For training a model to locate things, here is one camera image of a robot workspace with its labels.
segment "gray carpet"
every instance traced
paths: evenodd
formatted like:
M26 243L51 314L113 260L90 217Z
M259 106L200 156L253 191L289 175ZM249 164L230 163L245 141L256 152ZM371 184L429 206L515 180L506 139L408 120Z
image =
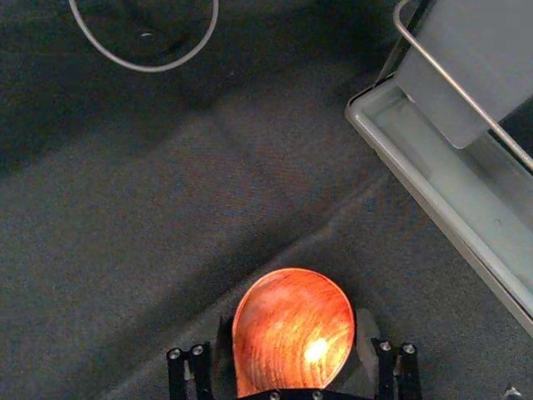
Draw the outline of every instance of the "gray carpet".
M533 393L531 338L343 117L391 40L361 4L222 19L162 76L2 53L3 398L165 398L166 349L294 265L419 345L426 398Z

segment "metal handle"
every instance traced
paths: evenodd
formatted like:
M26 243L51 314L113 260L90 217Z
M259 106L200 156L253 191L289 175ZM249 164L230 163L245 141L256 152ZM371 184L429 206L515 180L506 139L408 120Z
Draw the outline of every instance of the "metal handle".
M472 108L482 117L492 128L497 137L526 165L533 173L533 158L524 151L522 147L513 139L501 125L495 121L491 115L483 109L474 98L447 72L436 59L416 40L416 38L409 32L409 30L401 23L400 13L402 8L410 0L401 0L394 9L394 24L400 34L414 47L423 58L425 58L431 66L471 105Z

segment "gray panel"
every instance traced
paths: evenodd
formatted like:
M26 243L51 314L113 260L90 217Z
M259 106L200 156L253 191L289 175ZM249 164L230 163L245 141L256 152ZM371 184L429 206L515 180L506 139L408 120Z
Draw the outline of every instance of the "gray panel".
M491 116L500 120L533 94L533 2L440 0L421 43ZM414 49L397 81L456 148L488 129L455 90Z

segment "wooden bowl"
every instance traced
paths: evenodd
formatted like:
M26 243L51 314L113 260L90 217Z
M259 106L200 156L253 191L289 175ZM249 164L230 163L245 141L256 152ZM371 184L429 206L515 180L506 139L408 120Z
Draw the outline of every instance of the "wooden bowl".
M237 396L325 388L348 359L355 331L350 302L327 277L300 268L267 274L233 321Z

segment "wood grain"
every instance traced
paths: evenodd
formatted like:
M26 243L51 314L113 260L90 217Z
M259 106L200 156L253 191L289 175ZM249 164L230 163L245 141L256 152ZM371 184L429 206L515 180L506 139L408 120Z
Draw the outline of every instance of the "wood grain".
M350 354L351 305L323 275L287 268L259 279L233 322L237 396L274 388L325 388Z

